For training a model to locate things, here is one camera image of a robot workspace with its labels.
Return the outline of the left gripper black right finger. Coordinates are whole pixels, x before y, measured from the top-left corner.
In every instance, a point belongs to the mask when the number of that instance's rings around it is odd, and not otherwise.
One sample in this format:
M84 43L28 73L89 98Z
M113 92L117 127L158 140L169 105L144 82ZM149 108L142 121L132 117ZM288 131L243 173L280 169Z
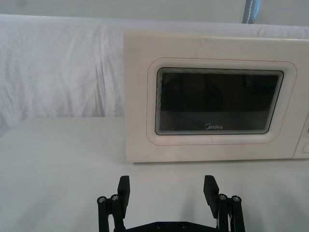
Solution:
M244 232L242 199L237 195L227 197L219 192L217 182L212 175L204 177L204 195L219 232Z

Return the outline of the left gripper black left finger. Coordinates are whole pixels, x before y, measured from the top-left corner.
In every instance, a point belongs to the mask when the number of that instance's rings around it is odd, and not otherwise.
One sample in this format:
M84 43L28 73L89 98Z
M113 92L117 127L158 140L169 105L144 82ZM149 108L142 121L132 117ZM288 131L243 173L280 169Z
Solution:
M117 193L110 198L104 196L98 197L98 231L109 232L109 215L112 215L114 220L114 231L125 232L124 218L128 206L130 196L130 181L129 176L120 177Z

